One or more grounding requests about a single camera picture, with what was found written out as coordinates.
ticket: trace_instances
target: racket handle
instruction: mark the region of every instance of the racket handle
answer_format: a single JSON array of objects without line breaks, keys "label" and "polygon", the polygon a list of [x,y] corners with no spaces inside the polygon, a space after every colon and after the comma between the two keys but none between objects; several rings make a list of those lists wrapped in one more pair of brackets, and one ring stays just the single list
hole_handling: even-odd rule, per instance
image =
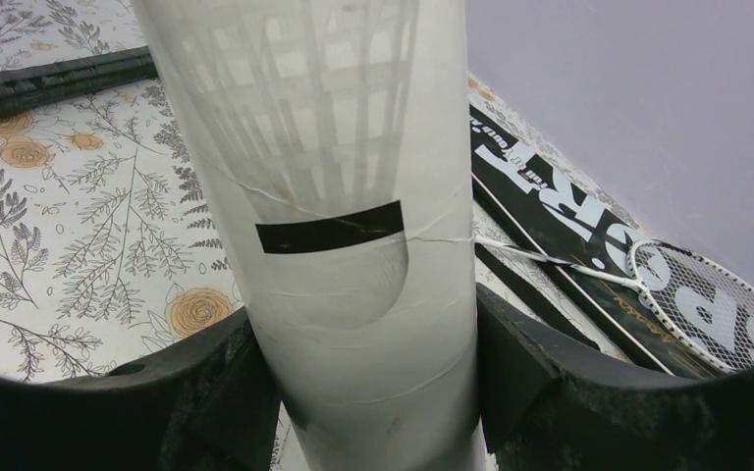
[{"label": "racket handle", "polygon": [[146,46],[0,72],[0,120],[23,111],[157,77]]},{"label": "racket handle", "polygon": [[475,243],[480,243],[481,245],[486,245],[488,247],[498,248],[500,250],[504,250],[505,252],[515,253],[517,255],[521,255],[522,257],[533,260],[534,262],[549,263],[551,265],[556,265],[558,267],[570,268],[571,270],[575,270],[583,275],[588,275],[589,277],[594,277],[604,282],[614,283],[615,285],[620,285],[622,287],[634,289],[636,291],[641,291],[645,289],[645,287],[642,286],[640,283],[638,283],[636,280],[618,277],[609,273],[593,270],[591,268],[582,266],[578,263],[573,263],[573,262],[564,260],[562,258],[552,257],[550,255],[543,255],[541,253],[531,252],[528,250],[522,250],[512,245],[499,242],[497,240],[492,240],[491,238],[476,235]]}]

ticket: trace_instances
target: shuttlecock tube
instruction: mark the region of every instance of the shuttlecock tube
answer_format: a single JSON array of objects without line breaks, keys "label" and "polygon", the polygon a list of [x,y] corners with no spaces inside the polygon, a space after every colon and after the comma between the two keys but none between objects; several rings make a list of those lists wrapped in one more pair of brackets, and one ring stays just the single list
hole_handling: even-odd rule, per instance
[{"label": "shuttlecock tube", "polygon": [[134,0],[314,471],[478,466],[462,0]]}]

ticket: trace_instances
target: table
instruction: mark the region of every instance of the table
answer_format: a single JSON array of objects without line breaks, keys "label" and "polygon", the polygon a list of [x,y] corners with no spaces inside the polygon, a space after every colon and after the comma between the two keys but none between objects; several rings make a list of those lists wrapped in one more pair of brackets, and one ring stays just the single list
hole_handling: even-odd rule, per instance
[{"label": "table", "polygon": [[[128,0],[0,0],[0,70],[143,44]],[[478,78],[468,84],[471,103],[627,216]],[[474,230],[507,241],[477,205]],[[503,261],[625,359],[532,262]],[[532,313],[480,262],[476,277]],[[101,375],[241,306],[159,81],[0,122],[1,377],[42,383]],[[272,469],[302,469],[292,435],[283,413]]]}]

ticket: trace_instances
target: white wall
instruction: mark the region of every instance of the white wall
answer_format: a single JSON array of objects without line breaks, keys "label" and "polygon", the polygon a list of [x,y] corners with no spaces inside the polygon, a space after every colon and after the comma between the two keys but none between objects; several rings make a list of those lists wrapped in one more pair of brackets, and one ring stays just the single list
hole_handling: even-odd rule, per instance
[{"label": "white wall", "polygon": [[754,1],[471,0],[469,67],[644,226],[754,284]]}]

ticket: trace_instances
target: badminton racket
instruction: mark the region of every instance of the badminton racket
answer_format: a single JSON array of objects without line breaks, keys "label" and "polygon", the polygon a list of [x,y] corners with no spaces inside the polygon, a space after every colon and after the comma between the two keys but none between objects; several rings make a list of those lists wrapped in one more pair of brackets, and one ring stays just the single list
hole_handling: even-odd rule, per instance
[{"label": "badminton racket", "polygon": [[0,72],[0,120],[39,106],[157,77],[148,48]]},{"label": "badminton racket", "polygon": [[630,277],[623,278],[485,237],[475,242],[634,289],[663,326],[712,367],[724,373],[754,367],[754,287],[703,255],[638,240],[626,257]]}]

